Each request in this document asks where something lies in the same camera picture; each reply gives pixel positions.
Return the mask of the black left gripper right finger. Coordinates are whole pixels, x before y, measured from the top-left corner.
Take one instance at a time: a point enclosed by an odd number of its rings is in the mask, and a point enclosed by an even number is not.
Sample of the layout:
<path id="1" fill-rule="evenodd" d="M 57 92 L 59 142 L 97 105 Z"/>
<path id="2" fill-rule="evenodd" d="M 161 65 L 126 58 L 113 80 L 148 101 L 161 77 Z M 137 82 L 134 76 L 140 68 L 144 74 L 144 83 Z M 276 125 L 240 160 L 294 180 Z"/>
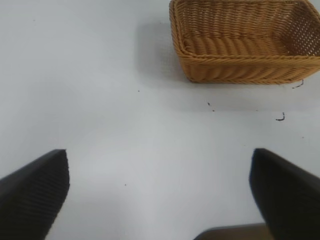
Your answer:
<path id="1" fill-rule="evenodd" d="M 254 150 L 249 185 L 276 240 L 320 238 L 320 179 L 265 149 Z"/>

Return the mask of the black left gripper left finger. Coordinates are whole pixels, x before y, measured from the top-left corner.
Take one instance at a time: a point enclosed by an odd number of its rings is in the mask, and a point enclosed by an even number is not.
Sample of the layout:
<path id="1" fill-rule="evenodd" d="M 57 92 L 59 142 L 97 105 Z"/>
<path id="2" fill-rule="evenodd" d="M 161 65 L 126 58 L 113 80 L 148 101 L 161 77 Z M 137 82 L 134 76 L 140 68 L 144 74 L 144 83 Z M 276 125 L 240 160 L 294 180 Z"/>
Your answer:
<path id="1" fill-rule="evenodd" d="M 70 188 L 67 152 L 55 149 L 0 180 L 0 238 L 44 240 Z"/>

